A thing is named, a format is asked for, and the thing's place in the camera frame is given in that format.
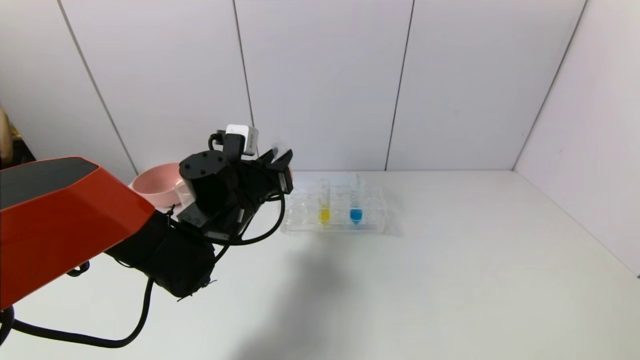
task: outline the white table surface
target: white table surface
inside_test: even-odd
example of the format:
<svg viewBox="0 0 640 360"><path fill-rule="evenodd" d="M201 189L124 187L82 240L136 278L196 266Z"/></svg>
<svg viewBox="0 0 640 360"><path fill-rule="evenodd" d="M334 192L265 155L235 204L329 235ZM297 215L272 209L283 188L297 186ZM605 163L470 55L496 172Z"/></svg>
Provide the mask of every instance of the white table surface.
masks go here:
<svg viewBox="0 0 640 360"><path fill-rule="evenodd" d="M388 234L278 232L231 249L193 297L154 287L125 348L12 332L0 358L640 359L640 280L518 174L363 176L385 190ZM247 236L276 216L263 207ZM101 255L17 303L16 318L123 338L145 280Z"/></svg>

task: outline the black cylinder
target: black cylinder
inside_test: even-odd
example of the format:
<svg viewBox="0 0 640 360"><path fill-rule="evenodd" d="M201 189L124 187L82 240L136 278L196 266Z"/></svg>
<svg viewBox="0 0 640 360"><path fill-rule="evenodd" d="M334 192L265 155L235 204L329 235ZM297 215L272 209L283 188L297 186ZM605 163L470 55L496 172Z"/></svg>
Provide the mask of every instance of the black cylinder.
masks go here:
<svg viewBox="0 0 640 360"><path fill-rule="evenodd" d="M180 176L191 190L202 211L216 212L225 207L237 175L221 151L209 150L193 154L180 163Z"/></svg>

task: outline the test tube rack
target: test tube rack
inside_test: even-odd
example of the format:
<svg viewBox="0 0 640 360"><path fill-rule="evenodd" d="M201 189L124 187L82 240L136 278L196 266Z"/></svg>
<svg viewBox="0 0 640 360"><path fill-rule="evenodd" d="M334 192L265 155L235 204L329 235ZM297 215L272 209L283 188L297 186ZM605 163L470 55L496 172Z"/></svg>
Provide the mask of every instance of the test tube rack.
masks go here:
<svg viewBox="0 0 640 360"><path fill-rule="evenodd" d="M354 224L351 219L350 186L330 186L330 217L319 217L319 189L294 190L287 197L285 216L280 230L284 233L296 231L312 232L363 232L382 233L385 228L387 207L380 187L364 186L360 189L362 219Z"/></svg>

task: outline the test tube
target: test tube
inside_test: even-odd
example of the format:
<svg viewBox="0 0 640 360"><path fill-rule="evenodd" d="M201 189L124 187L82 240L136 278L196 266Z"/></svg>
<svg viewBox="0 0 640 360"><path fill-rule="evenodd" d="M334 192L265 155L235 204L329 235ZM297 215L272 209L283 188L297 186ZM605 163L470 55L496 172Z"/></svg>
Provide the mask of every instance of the test tube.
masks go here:
<svg viewBox="0 0 640 360"><path fill-rule="evenodd" d="M321 224L328 224L331 219L331 184L329 180L320 180L320 195L318 196L318 219Z"/></svg>
<svg viewBox="0 0 640 360"><path fill-rule="evenodd" d="M358 225L362 221L362 182L360 176L356 174L351 182L349 201L351 210L349 217L352 223Z"/></svg>

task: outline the blue liquid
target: blue liquid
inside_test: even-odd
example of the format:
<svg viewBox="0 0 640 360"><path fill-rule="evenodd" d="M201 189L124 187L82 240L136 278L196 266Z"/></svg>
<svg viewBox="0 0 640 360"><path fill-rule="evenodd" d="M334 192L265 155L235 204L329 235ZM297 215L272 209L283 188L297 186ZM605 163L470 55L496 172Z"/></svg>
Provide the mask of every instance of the blue liquid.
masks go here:
<svg viewBox="0 0 640 360"><path fill-rule="evenodd" d="M362 221L362 209L351 209L349 217L354 224L358 225Z"/></svg>

